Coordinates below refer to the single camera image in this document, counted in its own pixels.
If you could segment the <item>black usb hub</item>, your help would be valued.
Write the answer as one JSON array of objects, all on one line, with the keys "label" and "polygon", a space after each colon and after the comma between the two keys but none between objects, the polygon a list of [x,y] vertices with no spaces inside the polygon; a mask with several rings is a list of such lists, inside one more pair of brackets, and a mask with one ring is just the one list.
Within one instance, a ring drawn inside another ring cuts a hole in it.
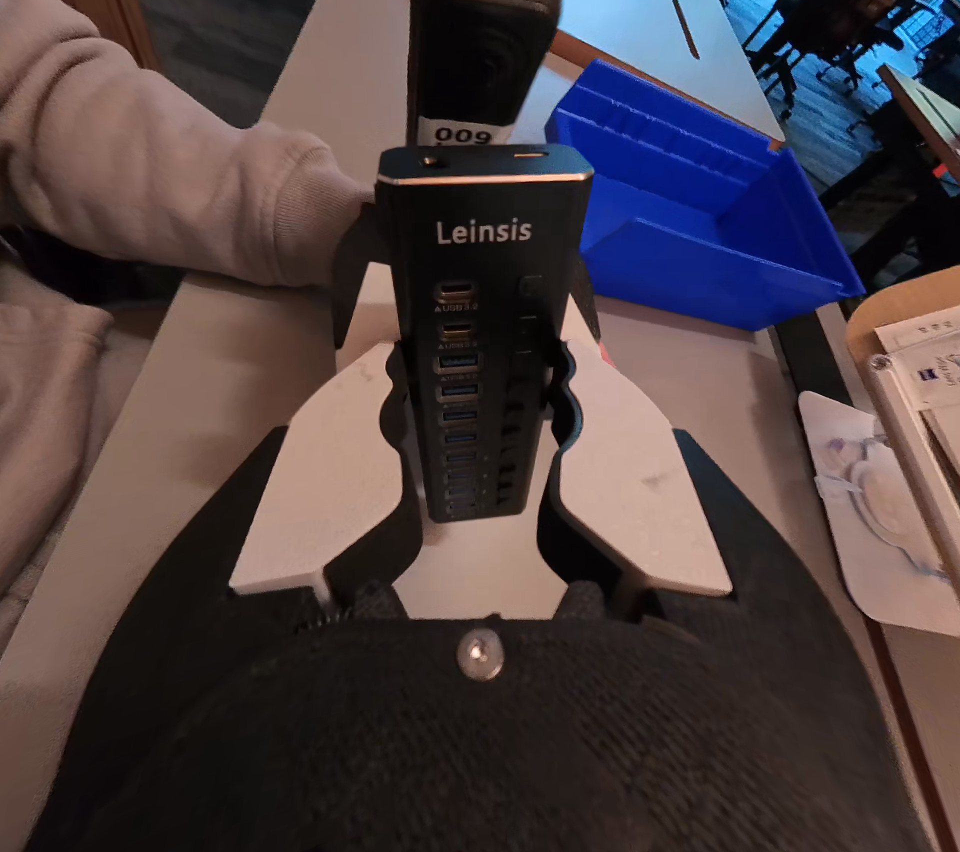
[{"label": "black usb hub", "polygon": [[381,155],[376,207],[435,523],[525,509],[593,178],[560,144]]}]

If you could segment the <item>person's left forearm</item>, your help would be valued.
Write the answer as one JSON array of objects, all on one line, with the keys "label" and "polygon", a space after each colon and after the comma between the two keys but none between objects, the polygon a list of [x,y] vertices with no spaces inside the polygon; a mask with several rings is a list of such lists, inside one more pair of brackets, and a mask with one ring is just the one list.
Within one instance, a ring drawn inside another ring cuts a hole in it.
[{"label": "person's left forearm", "polygon": [[2,222],[104,258],[327,286],[368,186],[315,136],[237,129],[61,0],[1,0]]}]

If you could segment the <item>wooden clipboard with papers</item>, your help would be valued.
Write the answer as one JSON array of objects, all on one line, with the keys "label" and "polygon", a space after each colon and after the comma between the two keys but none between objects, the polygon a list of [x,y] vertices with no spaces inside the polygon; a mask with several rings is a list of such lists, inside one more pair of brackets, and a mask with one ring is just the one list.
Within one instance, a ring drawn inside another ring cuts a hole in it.
[{"label": "wooden clipboard with papers", "polygon": [[959,582],[959,267],[870,295],[846,348],[954,586]]}]

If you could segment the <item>white desk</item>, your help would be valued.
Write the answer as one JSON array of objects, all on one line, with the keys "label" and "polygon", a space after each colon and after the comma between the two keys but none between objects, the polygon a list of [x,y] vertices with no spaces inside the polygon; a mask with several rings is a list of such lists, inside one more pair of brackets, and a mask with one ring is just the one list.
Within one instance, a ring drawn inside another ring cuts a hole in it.
[{"label": "white desk", "polygon": [[843,619],[676,437],[733,585],[629,608],[492,520],[352,602],[236,594],[328,285],[204,272],[2,658],[2,850],[929,850]]}]

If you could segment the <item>person's torso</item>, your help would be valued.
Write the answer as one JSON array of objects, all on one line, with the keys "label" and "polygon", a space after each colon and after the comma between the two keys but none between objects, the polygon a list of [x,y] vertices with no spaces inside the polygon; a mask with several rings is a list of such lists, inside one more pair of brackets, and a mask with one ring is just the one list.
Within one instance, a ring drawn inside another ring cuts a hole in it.
[{"label": "person's torso", "polygon": [[6,650],[59,543],[91,457],[102,356],[114,327],[1,266],[1,648]]}]

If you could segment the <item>blue plastic bin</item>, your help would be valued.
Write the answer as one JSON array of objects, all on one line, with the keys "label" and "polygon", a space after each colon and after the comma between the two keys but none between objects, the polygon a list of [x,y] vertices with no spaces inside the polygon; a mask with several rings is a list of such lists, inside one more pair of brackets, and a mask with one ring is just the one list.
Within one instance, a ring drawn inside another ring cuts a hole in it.
[{"label": "blue plastic bin", "polygon": [[546,122],[594,176],[596,294],[749,332],[865,294],[787,147],[601,59]]}]

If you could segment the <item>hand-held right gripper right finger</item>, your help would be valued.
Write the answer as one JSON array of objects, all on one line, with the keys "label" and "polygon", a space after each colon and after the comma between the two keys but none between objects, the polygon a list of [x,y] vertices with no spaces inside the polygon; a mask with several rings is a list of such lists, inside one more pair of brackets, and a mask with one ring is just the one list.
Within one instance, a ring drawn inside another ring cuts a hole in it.
[{"label": "hand-held right gripper right finger", "polygon": [[679,442],[654,402],[582,339],[558,342],[548,400],[557,450],[536,521],[548,568],[624,608],[654,590],[730,597]]}]

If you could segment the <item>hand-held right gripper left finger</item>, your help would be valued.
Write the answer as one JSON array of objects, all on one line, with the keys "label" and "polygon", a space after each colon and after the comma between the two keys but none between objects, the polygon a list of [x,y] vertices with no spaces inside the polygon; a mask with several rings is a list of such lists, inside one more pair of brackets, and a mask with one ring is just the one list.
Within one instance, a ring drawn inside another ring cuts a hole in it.
[{"label": "hand-held right gripper left finger", "polygon": [[351,603],[413,565],[423,526],[406,396],[400,346],[379,342],[294,414],[231,574],[236,594],[304,587]]}]

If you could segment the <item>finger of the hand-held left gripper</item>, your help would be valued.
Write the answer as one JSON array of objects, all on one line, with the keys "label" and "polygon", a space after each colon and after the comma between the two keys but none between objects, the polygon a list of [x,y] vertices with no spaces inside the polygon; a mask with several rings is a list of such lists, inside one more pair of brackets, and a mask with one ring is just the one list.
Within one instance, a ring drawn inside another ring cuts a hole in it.
[{"label": "finger of the hand-held left gripper", "polygon": [[586,319],[575,301],[567,301],[558,336],[562,353],[571,366],[586,362],[596,366],[604,362],[601,344],[594,339]]},{"label": "finger of the hand-held left gripper", "polygon": [[370,350],[400,339],[400,324],[390,266],[370,262],[356,302],[356,347]]}]

